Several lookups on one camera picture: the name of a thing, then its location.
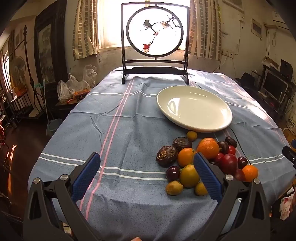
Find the small orange mandarin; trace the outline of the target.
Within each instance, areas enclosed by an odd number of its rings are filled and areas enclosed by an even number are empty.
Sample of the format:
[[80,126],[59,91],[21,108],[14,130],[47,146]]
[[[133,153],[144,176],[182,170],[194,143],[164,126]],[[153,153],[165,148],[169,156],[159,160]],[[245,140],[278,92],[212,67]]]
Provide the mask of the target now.
[[258,177],[258,169],[254,165],[246,165],[242,171],[245,176],[245,182],[252,182]]

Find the small yellow lime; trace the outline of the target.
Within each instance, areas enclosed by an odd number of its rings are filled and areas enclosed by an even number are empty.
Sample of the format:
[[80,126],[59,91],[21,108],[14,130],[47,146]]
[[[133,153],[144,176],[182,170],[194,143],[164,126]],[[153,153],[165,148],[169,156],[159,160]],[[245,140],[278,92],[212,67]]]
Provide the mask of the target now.
[[208,191],[205,187],[205,185],[203,184],[203,182],[199,182],[196,187],[195,187],[195,194],[197,196],[205,196],[208,194]]

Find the dark cherry plum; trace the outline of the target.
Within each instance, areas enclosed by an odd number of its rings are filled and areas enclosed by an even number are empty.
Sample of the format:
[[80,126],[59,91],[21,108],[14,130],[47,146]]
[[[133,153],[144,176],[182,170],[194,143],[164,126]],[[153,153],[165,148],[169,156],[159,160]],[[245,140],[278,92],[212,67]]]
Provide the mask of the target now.
[[238,158],[238,169],[243,169],[245,166],[247,166],[248,161],[245,157],[241,156]]

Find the red cherry tomato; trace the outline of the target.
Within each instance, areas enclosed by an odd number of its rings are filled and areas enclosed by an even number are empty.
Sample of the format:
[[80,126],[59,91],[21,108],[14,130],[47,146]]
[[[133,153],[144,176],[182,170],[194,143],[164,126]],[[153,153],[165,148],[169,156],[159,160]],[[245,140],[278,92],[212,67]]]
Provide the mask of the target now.
[[218,153],[218,155],[215,157],[214,164],[216,166],[220,166],[221,161],[223,160],[223,157],[224,157],[223,153]]
[[236,148],[234,146],[228,146],[227,153],[235,156],[236,155]]

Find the dark purple plum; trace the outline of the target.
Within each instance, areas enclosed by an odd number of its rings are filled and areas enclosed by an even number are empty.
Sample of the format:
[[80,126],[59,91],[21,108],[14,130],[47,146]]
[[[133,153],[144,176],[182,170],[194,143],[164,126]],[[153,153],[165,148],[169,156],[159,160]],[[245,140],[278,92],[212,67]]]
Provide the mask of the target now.
[[237,141],[236,140],[234,140],[232,137],[230,137],[230,136],[227,136],[226,138],[225,138],[225,142],[229,145],[229,146],[233,146],[234,148],[236,148],[237,147]]

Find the large red plum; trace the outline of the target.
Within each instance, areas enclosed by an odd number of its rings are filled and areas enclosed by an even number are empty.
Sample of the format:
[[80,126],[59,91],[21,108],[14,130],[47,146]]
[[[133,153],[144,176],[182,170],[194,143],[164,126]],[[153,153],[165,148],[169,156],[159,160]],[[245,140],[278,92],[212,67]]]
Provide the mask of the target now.
[[225,154],[220,162],[220,169],[224,174],[235,175],[238,168],[238,160],[233,154]]

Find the yellow lemon fruit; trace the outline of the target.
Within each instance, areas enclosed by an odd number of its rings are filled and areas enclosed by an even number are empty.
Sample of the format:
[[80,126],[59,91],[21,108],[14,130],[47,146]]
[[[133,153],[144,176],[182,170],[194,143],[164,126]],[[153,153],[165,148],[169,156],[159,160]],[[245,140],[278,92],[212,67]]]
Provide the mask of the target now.
[[180,171],[179,180],[185,188],[193,188],[199,183],[200,176],[197,173],[194,165],[189,164]]

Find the dark maroon plum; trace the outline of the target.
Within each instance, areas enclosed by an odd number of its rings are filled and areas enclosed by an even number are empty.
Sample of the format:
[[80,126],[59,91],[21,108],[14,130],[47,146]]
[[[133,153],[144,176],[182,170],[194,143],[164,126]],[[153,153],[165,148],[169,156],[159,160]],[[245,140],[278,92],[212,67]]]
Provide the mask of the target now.
[[229,144],[226,141],[218,142],[219,152],[222,154],[227,154],[229,150]]

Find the small yellow loquat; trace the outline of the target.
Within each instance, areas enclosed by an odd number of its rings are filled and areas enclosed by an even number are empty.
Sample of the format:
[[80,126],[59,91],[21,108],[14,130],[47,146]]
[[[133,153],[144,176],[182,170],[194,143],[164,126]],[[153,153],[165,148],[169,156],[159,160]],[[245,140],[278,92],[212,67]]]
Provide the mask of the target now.
[[166,185],[166,193],[171,196],[182,193],[184,186],[179,181],[171,181]]

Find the dark red plum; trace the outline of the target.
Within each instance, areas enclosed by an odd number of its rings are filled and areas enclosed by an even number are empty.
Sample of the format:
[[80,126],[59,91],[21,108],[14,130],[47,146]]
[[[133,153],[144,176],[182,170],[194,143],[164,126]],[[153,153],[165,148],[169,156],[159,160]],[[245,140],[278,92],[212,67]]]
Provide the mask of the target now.
[[180,168],[178,166],[171,166],[166,170],[166,179],[169,182],[177,181],[180,176]]

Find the large orange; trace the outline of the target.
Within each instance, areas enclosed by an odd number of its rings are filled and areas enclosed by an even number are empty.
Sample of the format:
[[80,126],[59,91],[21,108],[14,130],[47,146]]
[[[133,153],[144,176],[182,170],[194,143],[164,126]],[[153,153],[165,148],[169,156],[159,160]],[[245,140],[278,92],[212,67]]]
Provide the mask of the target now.
[[202,139],[196,149],[197,153],[202,153],[202,155],[207,159],[215,159],[220,152],[218,143],[213,138]]

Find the orange tangerine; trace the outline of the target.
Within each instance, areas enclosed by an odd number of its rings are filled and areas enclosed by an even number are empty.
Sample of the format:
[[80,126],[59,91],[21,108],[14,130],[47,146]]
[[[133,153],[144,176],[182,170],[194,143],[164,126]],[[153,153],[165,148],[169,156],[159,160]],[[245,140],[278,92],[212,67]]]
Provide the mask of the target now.
[[180,167],[185,167],[192,163],[194,150],[192,148],[184,148],[178,153],[177,163]]

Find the wrinkled dark passion fruit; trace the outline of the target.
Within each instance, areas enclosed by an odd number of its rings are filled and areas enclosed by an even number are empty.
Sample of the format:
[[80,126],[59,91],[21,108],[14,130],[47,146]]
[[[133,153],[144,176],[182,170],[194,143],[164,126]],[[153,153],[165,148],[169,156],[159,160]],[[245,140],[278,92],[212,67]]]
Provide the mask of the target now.
[[162,167],[168,167],[177,159],[177,150],[173,146],[163,146],[159,149],[156,161]]

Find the small yellow-green kumquat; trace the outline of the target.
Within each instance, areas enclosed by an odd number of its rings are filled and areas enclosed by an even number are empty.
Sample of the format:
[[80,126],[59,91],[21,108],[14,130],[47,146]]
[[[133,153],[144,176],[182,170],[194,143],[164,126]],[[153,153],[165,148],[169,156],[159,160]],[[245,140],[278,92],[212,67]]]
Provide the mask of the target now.
[[187,132],[186,137],[189,141],[193,142],[198,138],[198,134],[195,131],[189,131]]

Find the plastic bags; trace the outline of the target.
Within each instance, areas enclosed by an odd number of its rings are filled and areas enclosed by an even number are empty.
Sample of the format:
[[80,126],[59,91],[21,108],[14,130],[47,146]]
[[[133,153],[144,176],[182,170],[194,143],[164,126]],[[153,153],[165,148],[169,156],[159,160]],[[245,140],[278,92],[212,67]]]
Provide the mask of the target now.
[[68,81],[60,80],[57,85],[57,94],[60,102],[69,101],[82,94],[88,93],[96,86],[97,67],[86,65],[83,69],[82,80],[78,81],[74,75],[69,75]]

